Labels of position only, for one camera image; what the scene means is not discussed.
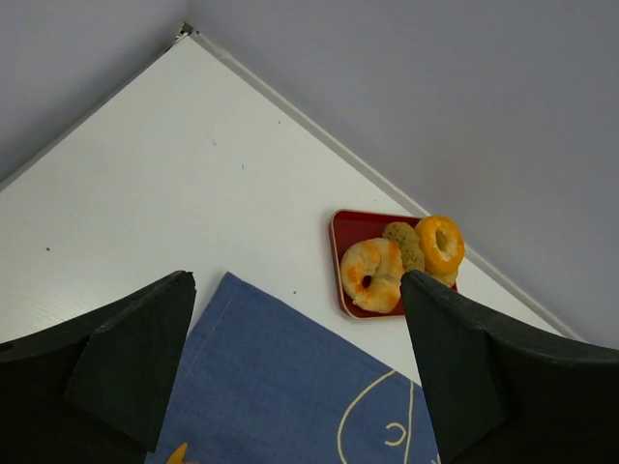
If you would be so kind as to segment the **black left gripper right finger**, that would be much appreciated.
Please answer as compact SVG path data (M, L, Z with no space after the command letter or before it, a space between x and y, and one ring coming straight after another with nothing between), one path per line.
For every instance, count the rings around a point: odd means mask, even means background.
M614 463L618 353L535 328L424 273L401 282L446 463Z

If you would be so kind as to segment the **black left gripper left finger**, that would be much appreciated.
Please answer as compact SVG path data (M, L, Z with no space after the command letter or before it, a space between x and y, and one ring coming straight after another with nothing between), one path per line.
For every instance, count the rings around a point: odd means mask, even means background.
M142 463L156 449L196 296L176 271L1 345L4 463Z

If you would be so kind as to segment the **pale croissant ring bread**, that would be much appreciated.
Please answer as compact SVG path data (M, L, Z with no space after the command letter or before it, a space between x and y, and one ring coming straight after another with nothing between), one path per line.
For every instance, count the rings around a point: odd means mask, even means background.
M395 243L384 238L358 242L342 256L339 271L344 292L360 309L386 314L397 306L404 269Z

